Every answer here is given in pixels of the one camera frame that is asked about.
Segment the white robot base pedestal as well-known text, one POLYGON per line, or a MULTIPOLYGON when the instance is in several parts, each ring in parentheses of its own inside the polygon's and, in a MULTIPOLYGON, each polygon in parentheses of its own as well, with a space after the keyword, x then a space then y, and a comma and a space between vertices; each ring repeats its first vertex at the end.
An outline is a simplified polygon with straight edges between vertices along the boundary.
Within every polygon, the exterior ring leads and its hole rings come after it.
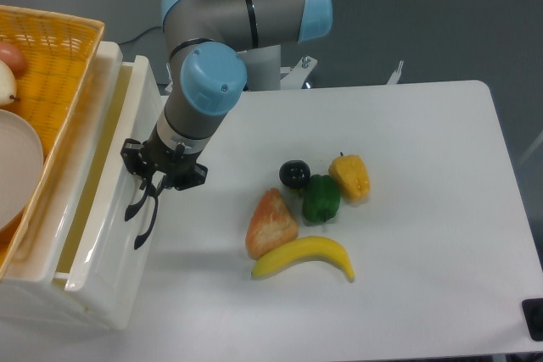
POLYGON ((270 46, 238 53, 247 69, 247 87, 252 92, 276 91, 281 80, 281 46, 270 46))

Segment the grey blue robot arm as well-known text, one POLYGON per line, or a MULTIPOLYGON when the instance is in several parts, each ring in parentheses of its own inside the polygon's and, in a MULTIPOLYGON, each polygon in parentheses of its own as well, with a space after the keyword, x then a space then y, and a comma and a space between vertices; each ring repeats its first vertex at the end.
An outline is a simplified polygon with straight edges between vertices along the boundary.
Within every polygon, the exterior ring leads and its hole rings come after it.
POLYGON ((149 138, 121 151, 144 197, 204 183, 198 157, 247 85, 240 53, 307 42, 332 24, 332 0, 161 0, 171 94, 149 138))

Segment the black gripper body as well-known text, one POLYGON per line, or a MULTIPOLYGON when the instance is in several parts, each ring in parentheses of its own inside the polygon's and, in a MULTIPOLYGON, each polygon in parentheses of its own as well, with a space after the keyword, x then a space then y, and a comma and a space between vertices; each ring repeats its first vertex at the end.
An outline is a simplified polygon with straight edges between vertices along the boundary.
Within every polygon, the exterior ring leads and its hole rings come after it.
POLYGON ((157 127, 153 128, 146 143, 156 163, 156 172, 169 176, 169 189, 183 191, 204 185, 208 168, 197 163, 199 153, 189 153, 188 147, 182 143, 177 143, 174 149, 167 147, 157 127))

